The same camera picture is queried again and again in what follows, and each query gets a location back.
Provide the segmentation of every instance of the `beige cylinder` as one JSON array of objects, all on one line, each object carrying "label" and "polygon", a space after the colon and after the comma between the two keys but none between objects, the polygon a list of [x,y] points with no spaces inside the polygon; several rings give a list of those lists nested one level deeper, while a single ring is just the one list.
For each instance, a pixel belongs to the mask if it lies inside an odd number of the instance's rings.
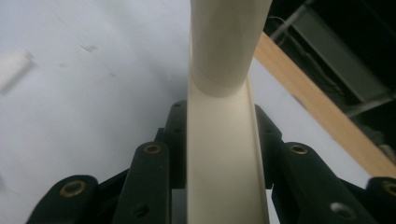
[{"label": "beige cylinder", "polygon": [[191,74],[213,96],[246,79],[271,0],[191,0]]}]

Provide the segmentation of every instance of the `wooden edge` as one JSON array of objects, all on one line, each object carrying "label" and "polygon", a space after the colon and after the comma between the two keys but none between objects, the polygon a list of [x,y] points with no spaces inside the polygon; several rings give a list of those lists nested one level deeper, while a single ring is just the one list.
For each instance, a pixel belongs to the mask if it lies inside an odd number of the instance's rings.
[{"label": "wooden edge", "polygon": [[396,178],[396,166],[264,33],[255,57],[370,175]]}]

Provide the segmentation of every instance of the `white table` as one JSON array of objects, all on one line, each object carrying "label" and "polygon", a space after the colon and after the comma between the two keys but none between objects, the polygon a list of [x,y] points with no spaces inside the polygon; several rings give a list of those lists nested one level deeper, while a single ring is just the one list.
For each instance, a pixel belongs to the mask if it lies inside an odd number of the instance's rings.
[{"label": "white table", "polygon": [[[0,223],[26,221],[67,176],[102,182],[128,168],[171,104],[187,98],[189,36],[188,0],[2,1],[0,55],[26,49],[35,66],[0,95]],[[365,186],[370,176],[255,60],[251,78],[255,103],[285,141],[311,146]],[[174,197],[183,223],[183,193]]]}]

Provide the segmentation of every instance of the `white tube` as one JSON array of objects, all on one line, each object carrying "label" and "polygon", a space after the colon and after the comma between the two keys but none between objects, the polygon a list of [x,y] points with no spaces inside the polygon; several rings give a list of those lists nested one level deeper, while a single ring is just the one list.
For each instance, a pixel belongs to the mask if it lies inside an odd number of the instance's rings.
[{"label": "white tube", "polygon": [[248,74],[272,0],[191,0],[191,74],[198,88],[227,96]]}]

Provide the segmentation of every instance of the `wooden strip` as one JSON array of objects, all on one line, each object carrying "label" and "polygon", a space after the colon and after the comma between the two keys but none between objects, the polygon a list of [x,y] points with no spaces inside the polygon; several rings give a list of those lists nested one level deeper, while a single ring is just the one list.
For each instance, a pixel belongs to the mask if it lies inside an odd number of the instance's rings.
[{"label": "wooden strip", "polygon": [[255,57],[370,175],[396,178],[396,166],[266,34]]}]

